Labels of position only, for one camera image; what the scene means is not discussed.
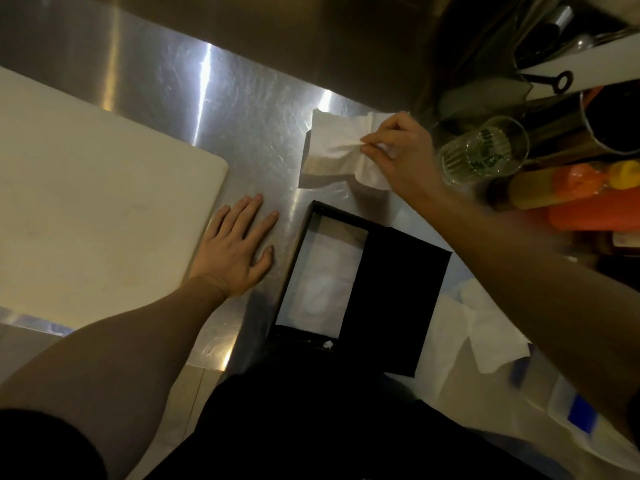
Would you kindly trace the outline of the bundle of metal utensils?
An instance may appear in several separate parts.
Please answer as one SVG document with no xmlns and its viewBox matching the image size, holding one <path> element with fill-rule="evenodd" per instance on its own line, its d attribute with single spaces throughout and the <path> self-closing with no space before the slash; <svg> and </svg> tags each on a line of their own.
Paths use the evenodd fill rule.
<svg viewBox="0 0 640 480">
<path fill-rule="evenodd" d="M 640 0 L 559 0 L 521 36 L 515 65 L 524 70 L 628 31 L 640 31 Z"/>
</svg>

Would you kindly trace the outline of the stack of white tissues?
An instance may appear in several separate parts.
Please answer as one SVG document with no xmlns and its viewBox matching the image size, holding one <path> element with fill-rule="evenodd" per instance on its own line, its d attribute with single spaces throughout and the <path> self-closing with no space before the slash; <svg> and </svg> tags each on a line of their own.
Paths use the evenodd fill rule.
<svg viewBox="0 0 640 480">
<path fill-rule="evenodd" d="M 368 231 L 314 213 L 276 325 L 338 339 Z"/>
</svg>

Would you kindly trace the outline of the clear drinking glass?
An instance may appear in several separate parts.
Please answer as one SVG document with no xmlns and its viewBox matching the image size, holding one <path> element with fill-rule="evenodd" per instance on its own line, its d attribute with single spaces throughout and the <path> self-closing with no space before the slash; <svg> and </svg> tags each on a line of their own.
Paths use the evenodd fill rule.
<svg viewBox="0 0 640 480">
<path fill-rule="evenodd" d="M 516 119 L 496 115 L 436 151 L 444 181 L 468 185 L 516 174 L 530 153 L 530 138 Z"/>
</svg>

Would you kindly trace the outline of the person's right hand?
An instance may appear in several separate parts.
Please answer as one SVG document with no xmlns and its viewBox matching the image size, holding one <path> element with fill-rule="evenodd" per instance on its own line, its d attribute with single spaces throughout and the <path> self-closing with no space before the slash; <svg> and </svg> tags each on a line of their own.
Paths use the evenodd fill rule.
<svg viewBox="0 0 640 480">
<path fill-rule="evenodd" d="M 360 142 L 395 147 L 394 164 L 375 164 L 393 192 L 407 203 L 435 198 L 446 190 L 436 165 L 432 137 L 409 113 L 393 114 Z"/>
</svg>

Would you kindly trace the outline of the steel pot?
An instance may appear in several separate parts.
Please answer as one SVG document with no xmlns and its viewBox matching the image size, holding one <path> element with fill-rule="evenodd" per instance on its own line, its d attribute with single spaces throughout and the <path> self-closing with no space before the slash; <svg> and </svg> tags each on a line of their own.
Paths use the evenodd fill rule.
<svg viewBox="0 0 640 480">
<path fill-rule="evenodd" d="M 580 104 L 597 144 L 620 155 L 640 153 L 640 79 L 587 89 Z"/>
</svg>

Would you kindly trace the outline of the orange squeeze bottle yellow cap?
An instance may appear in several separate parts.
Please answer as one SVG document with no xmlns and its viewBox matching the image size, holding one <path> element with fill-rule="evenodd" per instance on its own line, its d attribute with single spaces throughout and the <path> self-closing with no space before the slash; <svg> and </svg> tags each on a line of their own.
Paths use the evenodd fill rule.
<svg viewBox="0 0 640 480">
<path fill-rule="evenodd" d="M 592 162 L 518 173 L 507 184 L 509 204 L 538 209 L 640 186 L 640 160 Z"/>
</svg>

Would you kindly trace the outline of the person's left forearm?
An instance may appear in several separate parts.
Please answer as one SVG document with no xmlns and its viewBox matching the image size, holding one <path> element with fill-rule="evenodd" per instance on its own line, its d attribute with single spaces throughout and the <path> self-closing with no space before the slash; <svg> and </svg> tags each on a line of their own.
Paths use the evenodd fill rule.
<svg viewBox="0 0 640 480">
<path fill-rule="evenodd" d="M 152 443 L 168 396 L 206 320 L 230 296 L 225 282 L 188 279 L 141 308 L 71 333 L 0 386 L 0 408 L 64 420 L 126 478 Z"/>
</svg>

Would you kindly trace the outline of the person's right forearm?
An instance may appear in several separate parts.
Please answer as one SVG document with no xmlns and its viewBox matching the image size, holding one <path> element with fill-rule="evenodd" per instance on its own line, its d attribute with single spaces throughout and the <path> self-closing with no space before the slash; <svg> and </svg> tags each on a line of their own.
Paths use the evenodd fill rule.
<svg viewBox="0 0 640 480">
<path fill-rule="evenodd" d="M 445 185 L 407 181 L 394 191 L 517 329 L 640 449 L 640 293 L 533 243 Z"/>
</svg>

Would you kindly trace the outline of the white shelf ledge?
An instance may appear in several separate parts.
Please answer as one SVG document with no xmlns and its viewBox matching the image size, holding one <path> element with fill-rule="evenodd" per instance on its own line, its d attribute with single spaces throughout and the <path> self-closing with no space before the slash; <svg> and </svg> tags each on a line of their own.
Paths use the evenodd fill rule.
<svg viewBox="0 0 640 480">
<path fill-rule="evenodd" d="M 554 77 L 571 71 L 574 93 L 640 79 L 640 32 L 525 69 L 523 75 Z"/>
</svg>

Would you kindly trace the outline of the person's left hand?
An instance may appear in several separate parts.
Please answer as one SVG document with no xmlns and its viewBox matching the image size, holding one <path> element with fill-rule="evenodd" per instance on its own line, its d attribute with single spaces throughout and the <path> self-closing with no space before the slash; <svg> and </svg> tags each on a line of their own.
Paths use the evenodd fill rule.
<svg viewBox="0 0 640 480">
<path fill-rule="evenodd" d="M 235 238 L 233 237 L 235 205 L 236 203 L 229 206 L 230 211 L 215 238 L 206 241 L 205 230 L 188 272 L 188 281 L 203 281 L 219 291 L 224 299 L 241 296 L 254 287 L 249 283 L 249 268 L 260 258 L 266 247 L 273 246 L 267 245 L 260 255 L 257 254 L 279 219 L 278 211 L 273 211 L 257 222 L 255 218 L 261 205 L 243 238 Z"/>
</svg>

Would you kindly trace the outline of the crumpled white paper sheet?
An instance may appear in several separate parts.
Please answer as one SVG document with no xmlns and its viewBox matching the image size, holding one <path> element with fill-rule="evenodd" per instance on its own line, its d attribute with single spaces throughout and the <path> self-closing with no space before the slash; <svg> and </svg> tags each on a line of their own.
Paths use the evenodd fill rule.
<svg viewBox="0 0 640 480">
<path fill-rule="evenodd" d="M 492 374 L 503 365 L 530 357 L 530 341 L 508 319 L 480 282 L 469 279 L 459 284 L 468 337 L 477 368 Z"/>
</svg>

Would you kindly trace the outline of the white paper tissue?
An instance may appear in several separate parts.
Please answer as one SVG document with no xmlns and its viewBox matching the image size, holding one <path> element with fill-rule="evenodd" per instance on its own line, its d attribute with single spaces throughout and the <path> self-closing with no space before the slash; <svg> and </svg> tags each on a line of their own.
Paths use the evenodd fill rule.
<svg viewBox="0 0 640 480">
<path fill-rule="evenodd" d="M 379 167 L 360 149 L 361 139 L 380 128 L 393 113 L 368 112 L 341 116 L 315 109 L 307 133 L 298 187 L 320 188 L 341 180 L 352 180 L 376 191 L 389 191 Z"/>
</svg>

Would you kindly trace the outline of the white cutting board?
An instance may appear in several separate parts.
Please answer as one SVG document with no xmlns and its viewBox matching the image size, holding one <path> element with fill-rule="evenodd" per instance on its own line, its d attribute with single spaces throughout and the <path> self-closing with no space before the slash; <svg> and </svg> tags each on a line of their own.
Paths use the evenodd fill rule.
<svg viewBox="0 0 640 480">
<path fill-rule="evenodd" d="M 0 67 L 0 307 L 79 329 L 185 278 L 228 163 Z"/>
</svg>

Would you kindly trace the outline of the black tissue box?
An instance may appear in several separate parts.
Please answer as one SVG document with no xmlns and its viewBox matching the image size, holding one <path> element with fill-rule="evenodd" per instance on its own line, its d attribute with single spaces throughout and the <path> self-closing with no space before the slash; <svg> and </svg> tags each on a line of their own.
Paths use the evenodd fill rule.
<svg viewBox="0 0 640 480">
<path fill-rule="evenodd" d="M 368 231 L 338 339 L 275 323 L 314 213 Z M 315 200 L 305 214 L 268 340 L 343 355 L 368 369 L 414 378 L 451 256 L 393 227 Z M 327 340 L 333 341 L 332 350 L 322 347 Z"/>
</svg>

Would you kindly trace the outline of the person's black clothing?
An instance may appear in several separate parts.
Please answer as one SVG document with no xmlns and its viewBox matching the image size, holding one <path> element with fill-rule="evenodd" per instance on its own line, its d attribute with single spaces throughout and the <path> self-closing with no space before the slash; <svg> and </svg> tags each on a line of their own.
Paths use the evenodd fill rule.
<svg viewBox="0 0 640 480">
<path fill-rule="evenodd" d="M 0 480 L 126 477 L 159 428 L 178 371 L 162 362 L 41 355 L 0 390 Z M 145 480 L 547 480 L 414 397 L 336 356 L 274 350 L 213 389 L 193 432 Z"/>
</svg>

